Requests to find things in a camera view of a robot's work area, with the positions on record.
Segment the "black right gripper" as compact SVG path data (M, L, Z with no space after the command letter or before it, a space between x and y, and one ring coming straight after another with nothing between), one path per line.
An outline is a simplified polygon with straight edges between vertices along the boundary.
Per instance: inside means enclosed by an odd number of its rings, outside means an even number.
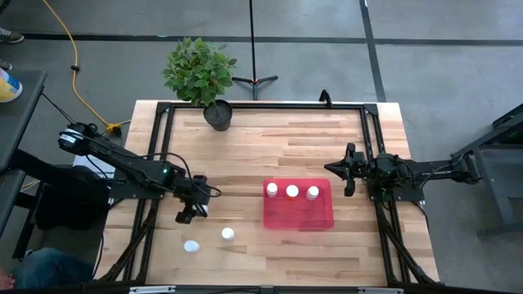
M364 152L356 152L355 144L348 143L343 159L334 163L327 163L324 168L346 183L344 196L352 197L355 192L355 181L350 168L356 166L355 177L360 178L364 185L378 185L381 183L378 172L378 160L380 158L381 154L376 158L367 160Z

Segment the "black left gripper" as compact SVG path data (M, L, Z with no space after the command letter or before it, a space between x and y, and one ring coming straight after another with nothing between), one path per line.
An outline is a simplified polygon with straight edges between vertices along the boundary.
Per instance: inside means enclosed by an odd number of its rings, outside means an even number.
M194 207L185 206L178 212L175 222L188 225L197 216L208 216L208 203L210 201L210 188L207 185L208 178L202 175L188 177L181 180L181 199L196 203Z

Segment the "red plastic basket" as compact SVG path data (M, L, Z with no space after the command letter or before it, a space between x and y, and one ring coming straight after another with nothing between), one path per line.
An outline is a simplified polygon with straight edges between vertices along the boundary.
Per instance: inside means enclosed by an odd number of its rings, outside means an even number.
M266 185L278 185L274 198L266 195ZM299 195L288 200L285 190L288 185L296 185ZM309 187L317 186L318 198L306 198ZM274 230L325 230L334 225L332 189L327 178L270 178L263 182L263 225Z

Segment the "black office chair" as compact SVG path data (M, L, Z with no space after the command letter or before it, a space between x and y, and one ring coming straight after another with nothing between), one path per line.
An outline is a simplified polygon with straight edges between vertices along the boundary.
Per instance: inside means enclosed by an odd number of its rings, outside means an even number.
M29 210L15 259L25 254L33 228L88 229L108 211L110 189L87 167L51 165L21 149L0 151L0 237L13 207Z

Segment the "white flat box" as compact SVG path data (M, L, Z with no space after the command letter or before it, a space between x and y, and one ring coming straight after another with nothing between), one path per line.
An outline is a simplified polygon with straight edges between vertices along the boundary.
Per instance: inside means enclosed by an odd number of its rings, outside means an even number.
M92 155L78 156L76 155L73 161L74 166L86 167L101 178L113 178L115 168L108 163L95 158Z

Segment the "black tripod stand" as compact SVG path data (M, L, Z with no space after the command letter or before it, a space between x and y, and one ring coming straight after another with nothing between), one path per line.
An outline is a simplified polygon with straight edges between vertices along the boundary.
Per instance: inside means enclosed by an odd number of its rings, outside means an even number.
M255 50L255 35L254 35L254 21L253 21L253 0L248 0L249 8L249 29L250 29L250 46L251 46L251 60L252 60L252 77L240 78L233 77L233 82L247 83L252 88L253 100L258 100L258 88L264 82L274 82L279 79L278 75L273 75L265 78L257 78L257 64L256 64L256 50Z

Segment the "potted green plant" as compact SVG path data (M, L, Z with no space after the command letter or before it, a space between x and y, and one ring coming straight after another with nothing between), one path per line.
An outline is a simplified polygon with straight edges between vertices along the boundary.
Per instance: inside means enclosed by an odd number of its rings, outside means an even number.
M233 86L235 64L236 60L220 47L202 38L183 38L168 53L161 74L164 86L178 100L200 108L206 123L215 131L226 131L230 128L233 108L223 97L226 89Z

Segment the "person's leg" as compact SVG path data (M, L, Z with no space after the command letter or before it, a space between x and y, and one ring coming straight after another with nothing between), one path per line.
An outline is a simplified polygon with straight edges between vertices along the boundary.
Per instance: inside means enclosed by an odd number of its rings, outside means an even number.
M28 254L11 276L15 289L58 287L86 283L92 279L94 265L51 247Z

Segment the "dark metal side table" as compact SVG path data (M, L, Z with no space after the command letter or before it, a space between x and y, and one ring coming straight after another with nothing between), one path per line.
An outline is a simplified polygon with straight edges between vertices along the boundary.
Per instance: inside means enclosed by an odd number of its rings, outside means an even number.
M489 195L493 197L500 223L477 232L480 238L523 233L512 201L523 201L523 104L492 122L492 130L451 154L471 155L476 160Z

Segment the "grey desk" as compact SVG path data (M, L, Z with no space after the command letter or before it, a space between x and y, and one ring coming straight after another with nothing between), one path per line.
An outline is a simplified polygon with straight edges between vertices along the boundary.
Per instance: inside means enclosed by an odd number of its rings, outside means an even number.
M47 73L40 70L15 69L10 75L23 89L13 101L0 103L0 173L18 148L47 79Z

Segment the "yellow blue white package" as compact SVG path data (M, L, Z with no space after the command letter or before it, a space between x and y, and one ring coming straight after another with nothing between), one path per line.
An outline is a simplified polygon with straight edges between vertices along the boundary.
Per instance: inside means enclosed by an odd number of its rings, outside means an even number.
M0 103L15 100L23 91L23 85L0 67Z

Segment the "silver metal bracket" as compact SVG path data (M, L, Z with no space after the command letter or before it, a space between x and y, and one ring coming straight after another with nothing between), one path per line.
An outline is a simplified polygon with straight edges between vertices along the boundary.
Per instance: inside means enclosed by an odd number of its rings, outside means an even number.
M128 294L171 294L176 292L175 285L130 287Z
M405 294L401 288L393 287L359 287L358 294Z

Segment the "black metal table frame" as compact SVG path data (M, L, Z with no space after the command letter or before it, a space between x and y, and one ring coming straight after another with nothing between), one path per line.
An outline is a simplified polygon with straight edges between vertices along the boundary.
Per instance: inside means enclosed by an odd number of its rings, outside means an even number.
M344 183L324 168L346 145L376 141L359 110L317 105L285 108L249 103L235 108L230 128L213 130L198 109L177 109L169 134L169 158L186 160L221 197L209 215L188 225L175 222L181 203L159 204L146 273L149 284L256 286L383 286L386 275L375 208L366 188L345 197ZM333 228L272 230L263 225L262 188L269 178L327 178L332 187ZM233 241L221 231L232 228ZM186 252L184 242L200 249Z

